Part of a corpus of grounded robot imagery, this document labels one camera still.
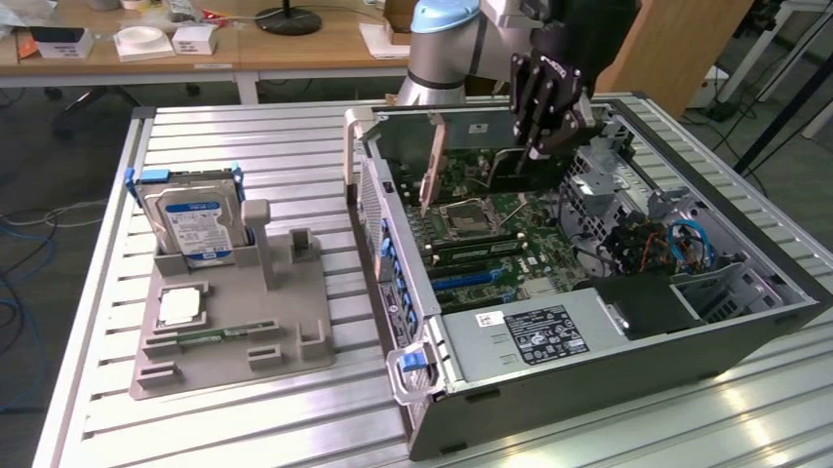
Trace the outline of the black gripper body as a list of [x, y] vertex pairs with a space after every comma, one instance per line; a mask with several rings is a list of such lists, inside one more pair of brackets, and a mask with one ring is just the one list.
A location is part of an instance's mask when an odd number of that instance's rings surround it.
[[529, 1], [528, 18], [541, 26], [529, 36], [531, 57], [580, 71], [591, 95], [612, 64], [641, 9], [636, 0]]

